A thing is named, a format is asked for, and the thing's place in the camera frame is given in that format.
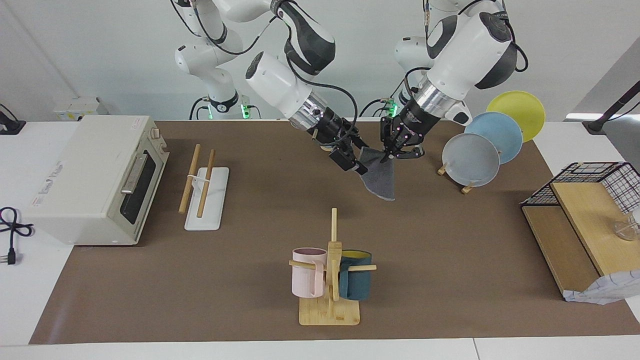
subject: wall outlet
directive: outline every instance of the wall outlet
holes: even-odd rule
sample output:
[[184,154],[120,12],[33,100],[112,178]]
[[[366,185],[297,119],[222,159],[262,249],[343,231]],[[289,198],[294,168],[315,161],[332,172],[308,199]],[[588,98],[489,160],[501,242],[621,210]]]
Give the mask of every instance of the wall outlet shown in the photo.
[[109,115],[96,97],[79,97],[59,102],[53,109],[58,121],[80,121],[85,115]]

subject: yellow plate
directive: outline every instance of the yellow plate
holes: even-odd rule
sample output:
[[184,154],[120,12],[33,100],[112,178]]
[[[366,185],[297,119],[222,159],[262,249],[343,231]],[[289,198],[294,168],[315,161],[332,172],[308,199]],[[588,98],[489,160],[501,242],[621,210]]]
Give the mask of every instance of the yellow plate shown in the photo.
[[523,142],[533,139],[545,124],[545,107],[537,97],[524,91],[498,95],[486,110],[509,115],[515,120],[522,130]]

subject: pink mug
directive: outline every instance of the pink mug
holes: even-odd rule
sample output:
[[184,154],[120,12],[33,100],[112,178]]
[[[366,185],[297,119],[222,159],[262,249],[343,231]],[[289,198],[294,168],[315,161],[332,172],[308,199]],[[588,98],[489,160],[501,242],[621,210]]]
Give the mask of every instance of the pink mug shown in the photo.
[[293,250],[293,260],[316,265],[315,270],[292,266],[291,292],[293,295],[308,299],[323,296],[326,250],[300,247]]

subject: dark teal mug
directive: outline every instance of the dark teal mug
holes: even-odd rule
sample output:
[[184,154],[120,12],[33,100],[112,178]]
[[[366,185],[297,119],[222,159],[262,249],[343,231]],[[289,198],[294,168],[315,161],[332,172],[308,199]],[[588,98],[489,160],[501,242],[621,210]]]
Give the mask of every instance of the dark teal mug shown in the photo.
[[370,271],[348,271],[349,266],[371,265],[371,253],[344,250],[340,261],[340,297],[348,300],[367,300],[371,290]]

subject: white table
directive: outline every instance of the white table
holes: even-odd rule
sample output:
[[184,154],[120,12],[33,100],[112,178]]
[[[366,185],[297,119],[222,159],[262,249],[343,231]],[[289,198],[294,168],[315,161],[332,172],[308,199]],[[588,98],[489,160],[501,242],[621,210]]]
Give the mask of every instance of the white table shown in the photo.
[[[20,136],[0,137],[0,205],[24,208],[29,204],[76,126],[74,122],[30,123]],[[606,137],[588,135],[579,123],[548,122],[535,142],[554,174],[574,161],[623,160]],[[1,254],[6,248],[3,244],[8,244],[7,234],[0,235]],[[24,346],[29,343],[72,247],[36,233],[17,240],[17,249],[25,254],[19,265],[0,265],[0,359],[314,360],[348,353],[364,359],[452,360],[635,360],[640,356],[640,336]],[[640,319],[640,297],[627,302]]]

